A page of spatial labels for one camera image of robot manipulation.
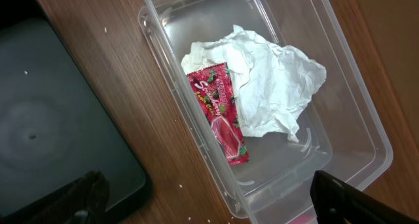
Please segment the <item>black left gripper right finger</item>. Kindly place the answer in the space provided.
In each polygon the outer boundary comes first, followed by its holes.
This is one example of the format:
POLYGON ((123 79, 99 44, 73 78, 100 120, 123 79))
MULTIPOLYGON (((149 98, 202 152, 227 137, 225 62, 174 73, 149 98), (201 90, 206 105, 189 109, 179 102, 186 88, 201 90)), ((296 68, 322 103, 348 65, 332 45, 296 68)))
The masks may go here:
POLYGON ((315 171, 310 196, 319 224, 418 224, 323 170, 315 171))

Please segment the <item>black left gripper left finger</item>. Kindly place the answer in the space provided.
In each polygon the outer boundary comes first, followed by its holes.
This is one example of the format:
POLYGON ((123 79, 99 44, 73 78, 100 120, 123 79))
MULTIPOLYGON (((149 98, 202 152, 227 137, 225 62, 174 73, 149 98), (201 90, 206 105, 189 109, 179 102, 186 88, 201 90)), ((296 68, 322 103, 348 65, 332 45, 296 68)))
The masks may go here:
POLYGON ((110 184, 91 171, 24 208, 1 218, 7 223, 104 223, 110 184))

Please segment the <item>white napkin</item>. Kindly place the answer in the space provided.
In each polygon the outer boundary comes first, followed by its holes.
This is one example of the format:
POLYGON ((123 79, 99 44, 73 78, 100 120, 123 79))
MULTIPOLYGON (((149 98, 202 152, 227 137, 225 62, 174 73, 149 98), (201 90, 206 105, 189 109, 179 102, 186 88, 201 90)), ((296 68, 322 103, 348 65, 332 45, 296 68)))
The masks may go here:
POLYGON ((297 142, 297 119, 325 82, 326 68, 291 45, 281 47, 238 25, 218 41, 193 42, 181 67, 189 74, 222 63, 230 71, 243 135, 281 132, 297 142))

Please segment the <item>red strawberry snack wrapper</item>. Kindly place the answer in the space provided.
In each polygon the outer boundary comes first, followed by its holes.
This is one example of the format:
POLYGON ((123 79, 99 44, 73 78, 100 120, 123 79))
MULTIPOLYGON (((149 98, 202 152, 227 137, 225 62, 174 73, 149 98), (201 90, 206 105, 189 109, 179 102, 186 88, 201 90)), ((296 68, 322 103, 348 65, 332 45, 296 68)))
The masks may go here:
POLYGON ((196 99, 230 165, 249 161, 238 120, 234 89, 226 63, 187 75, 196 99))

